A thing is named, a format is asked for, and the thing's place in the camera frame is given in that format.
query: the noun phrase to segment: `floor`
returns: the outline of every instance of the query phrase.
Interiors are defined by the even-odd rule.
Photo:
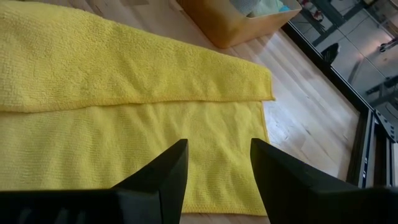
[[[276,101],[264,102],[271,144],[345,179],[359,113],[321,71],[279,31],[229,49],[217,49],[169,0],[36,0],[104,18],[267,66]],[[181,223],[269,223],[266,217],[184,214]]]
[[[356,0],[332,0],[331,4],[344,15],[355,2]],[[319,33],[301,15],[292,21],[309,41],[319,37]],[[326,28],[331,26],[327,19],[322,24]],[[340,52],[332,65],[365,100],[371,101],[375,95],[367,96],[366,90],[380,84],[387,77],[398,75],[398,47],[384,53],[379,52],[379,46],[391,39],[392,35],[363,9],[316,48],[321,52],[338,42]],[[393,106],[387,103],[377,106],[376,109],[398,128],[398,111]]]

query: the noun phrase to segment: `microfiber towel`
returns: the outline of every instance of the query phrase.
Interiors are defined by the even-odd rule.
[[[265,215],[268,69],[96,15],[0,1],[0,190],[106,189],[189,140],[183,212]]]

